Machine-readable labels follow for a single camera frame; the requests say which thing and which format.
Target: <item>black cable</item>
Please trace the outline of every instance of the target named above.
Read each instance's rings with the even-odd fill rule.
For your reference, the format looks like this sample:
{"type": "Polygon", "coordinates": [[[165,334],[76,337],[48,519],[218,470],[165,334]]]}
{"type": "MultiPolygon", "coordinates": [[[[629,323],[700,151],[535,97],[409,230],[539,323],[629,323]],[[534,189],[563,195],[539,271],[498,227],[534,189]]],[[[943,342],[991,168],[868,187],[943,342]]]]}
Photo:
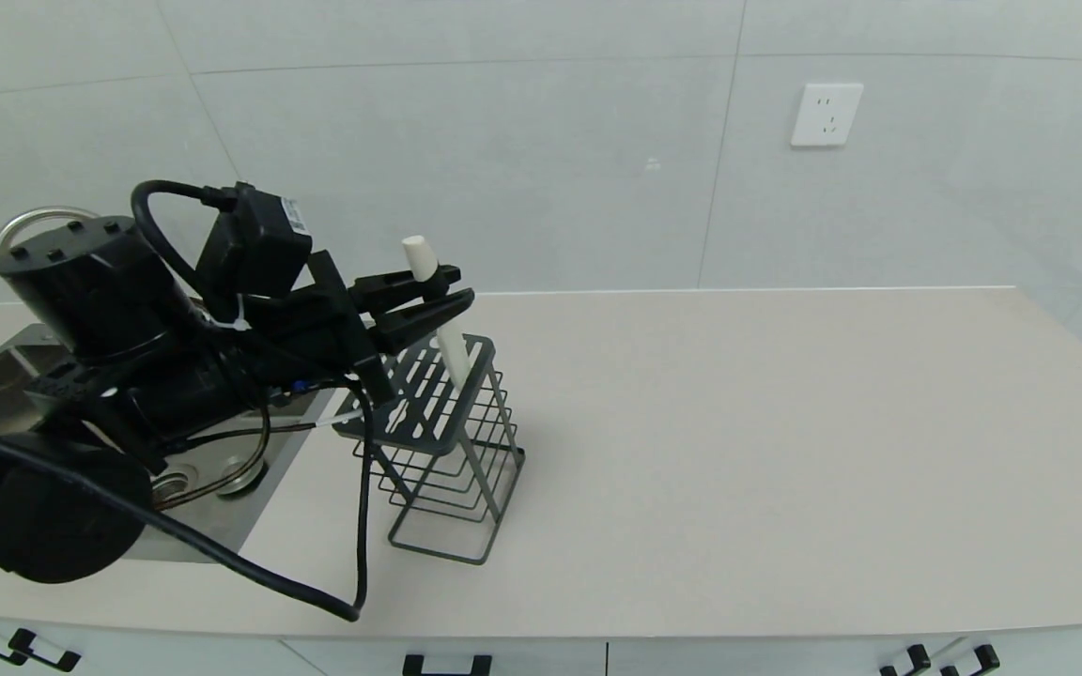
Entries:
{"type": "Polygon", "coordinates": [[[154,251],[167,262],[169,268],[173,269],[177,277],[181,277],[202,297],[202,305],[212,317],[220,321],[235,319],[237,313],[235,303],[216,295],[215,291],[208,287],[202,276],[182,257],[173,244],[169,243],[167,236],[162,234],[161,228],[153,218],[153,211],[149,210],[150,196],[189,197],[202,202],[202,204],[222,209],[226,206],[224,191],[217,188],[199,188],[197,185],[175,181],[145,181],[132,189],[132,217],[136,220],[136,227],[149,247],[153,247],[154,251]]]}
{"type": "MultiPolygon", "coordinates": [[[[234,573],[241,574],[241,576],[245,576],[252,582],[256,582],[258,585],[262,585],[267,589],[275,591],[277,594],[289,596],[289,598],[298,601],[313,605],[313,607],[319,608],[319,610],[330,612],[332,615],[340,617],[340,619],[348,622],[356,622],[358,617],[360,617],[361,605],[366,602],[366,570],[365,567],[361,566],[361,564],[365,564],[365,560],[360,560],[358,568],[357,600],[355,600],[353,605],[349,605],[340,600],[337,596],[327,594],[316,587],[304,585],[304,583],[295,582],[289,578],[282,578],[279,573],[262,568],[262,566],[258,566],[251,560],[237,555],[236,552],[232,552],[232,549],[224,547],[223,544],[216,543],[215,540],[211,540],[207,535],[199,533],[198,530],[194,530],[194,528],[186,526],[181,521],[176,521],[176,519],[169,518],[167,515],[158,513],[158,511],[145,508],[145,506],[132,503],[132,501],[126,500],[115,491],[111,491],[111,489],[102,487],[97,480],[87,478],[87,476],[82,476],[65,466],[57,465],[57,463],[49,461],[49,459],[41,458],[39,454],[17,448],[14,445],[10,445],[8,441],[0,440],[0,456],[12,459],[12,461],[16,461],[17,463],[21,463],[21,465],[30,467],[30,469],[54,476],[54,478],[64,480],[64,482],[72,485],[72,487],[81,488],[82,491],[94,495],[98,501],[102,501],[113,508],[119,509],[121,513],[138,519],[138,521],[145,523],[145,526],[151,526],[156,528],[156,530],[161,530],[162,533],[170,535],[172,539],[180,540],[180,542],[188,544],[189,547],[195,548],[197,552],[200,552],[211,560],[217,561],[217,564],[224,566],[224,568],[232,570],[234,573]]],[[[366,491],[367,488],[364,476],[364,494],[366,491]]],[[[358,526],[358,531],[361,533],[361,542],[358,543],[358,547],[360,548],[358,552],[365,552],[364,528],[358,526]]]]}
{"type": "Polygon", "coordinates": [[[370,523],[370,475],[373,474],[373,406],[360,384],[347,381],[353,397],[361,407],[361,488],[357,498],[357,595],[353,607],[360,610],[366,605],[369,565],[367,564],[367,539],[370,523]]]}
{"type": "MultiPolygon", "coordinates": [[[[289,432],[306,432],[309,429],[315,429],[317,427],[314,423],[298,423],[298,424],[280,424],[278,427],[270,427],[270,434],[280,434],[289,432]]],[[[180,446],[177,452],[185,452],[192,449],[197,449],[202,445],[210,445],[210,442],[219,441],[223,439],[233,439],[235,437],[248,437],[250,434],[261,434],[261,427],[249,427],[245,429],[228,429],[227,432],[213,432],[211,434],[203,434],[201,437],[192,437],[186,439],[185,446],[180,446]]]]}

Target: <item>white wall socket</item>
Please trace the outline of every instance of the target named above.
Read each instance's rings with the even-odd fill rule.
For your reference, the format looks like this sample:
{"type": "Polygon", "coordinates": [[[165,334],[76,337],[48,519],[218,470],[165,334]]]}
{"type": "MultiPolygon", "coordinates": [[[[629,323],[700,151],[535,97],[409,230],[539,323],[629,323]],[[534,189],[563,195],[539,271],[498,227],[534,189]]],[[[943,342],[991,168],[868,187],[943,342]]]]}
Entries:
{"type": "Polygon", "coordinates": [[[860,84],[806,84],[791,145],[845,146],[862,98],[860,84]]]}

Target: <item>metal wire holder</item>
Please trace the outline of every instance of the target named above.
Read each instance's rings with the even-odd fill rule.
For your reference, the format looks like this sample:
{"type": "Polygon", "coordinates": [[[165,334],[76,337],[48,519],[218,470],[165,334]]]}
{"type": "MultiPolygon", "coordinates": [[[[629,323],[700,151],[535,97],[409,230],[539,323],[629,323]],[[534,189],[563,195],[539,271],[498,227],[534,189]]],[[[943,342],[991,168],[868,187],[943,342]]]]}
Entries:
{"type": "MultiPolygon", "coordinates": [[[[399,515],[387,540],[395,547],[464,564],[485,564],[516,488],[524,449],[516,445],[507,390],[494,370],[494,343],[465,335],[472,369],[457,388],[435,341],[385,359],[399,397],[373,414],[378,488],[399,515]]],[[[353,395],[340,412],[357,408],[353,395]]],[[[360,419],[337,423],[360,439],[360,419]]],[[[360,445],[353,450],[360,458],[360,445]]]]}

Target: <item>white stick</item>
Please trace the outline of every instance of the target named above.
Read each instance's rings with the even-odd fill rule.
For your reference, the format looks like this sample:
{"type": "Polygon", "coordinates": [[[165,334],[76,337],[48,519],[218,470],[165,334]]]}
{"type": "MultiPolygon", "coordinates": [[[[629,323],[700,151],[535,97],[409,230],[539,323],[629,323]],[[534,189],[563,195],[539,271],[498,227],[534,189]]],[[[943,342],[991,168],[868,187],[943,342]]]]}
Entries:
{"type": "MultiPolygon", "coordinates": [[[[403,241],[403,251],[408,254],[408,266],[417,281],[427,281],[437,273],[437,254],[421,236],[413,236],[403,241]]],[[[450,380],[462,388],[470,375],[470,355],[465,350],[465,337],[462,330],[453,321],[437,329],[437,344],[441,347],[441,360],[450,380]]]]}

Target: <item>gray wall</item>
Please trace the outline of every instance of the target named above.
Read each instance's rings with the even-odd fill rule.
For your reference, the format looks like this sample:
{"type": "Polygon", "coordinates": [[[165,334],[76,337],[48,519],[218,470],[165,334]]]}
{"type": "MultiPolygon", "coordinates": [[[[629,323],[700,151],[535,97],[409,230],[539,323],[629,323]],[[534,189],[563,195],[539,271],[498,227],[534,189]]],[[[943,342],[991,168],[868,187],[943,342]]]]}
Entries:
{"type": "Polygon", "coordinates": [[[1082,3],[0,3],[0,224],[154,176],[300,198],[347,277],[421,231],[485,291],[1014,283],[1082,337],[1082,3]],[[845,148],[804,82],[866,84],[845,148]]]}

